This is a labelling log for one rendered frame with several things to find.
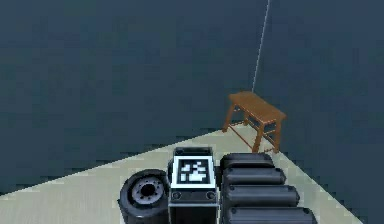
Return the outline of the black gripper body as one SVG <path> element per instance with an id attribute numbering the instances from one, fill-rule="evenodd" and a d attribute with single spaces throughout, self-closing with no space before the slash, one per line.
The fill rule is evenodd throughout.
<path id="1" fill-rule="evenodd" d="M 117 200 L 124 224 L 169 224 L 166 172 L 145 169 L 128 178 Z"/>

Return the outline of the brown wooden stool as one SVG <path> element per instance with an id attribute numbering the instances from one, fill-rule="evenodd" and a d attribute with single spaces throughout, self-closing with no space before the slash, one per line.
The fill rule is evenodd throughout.
<path id="1" fill-rule="evenodd" d="M 251 91 L 230 94 L 229 100 L 230 106 L 222 132 L 231 129 L 253 153 L 259 152 L 261 140 L 265 138 L 272 144 L 271 151 L 277 154 L 280 151 L 282 121 L 286 118 L 286 114 Z M 238 111 L 243 112 L 241 124 L 249 125 L 257 132 L 252 145 L 234 129 L 237 123 L 232 122 L 232 116 Z"/>

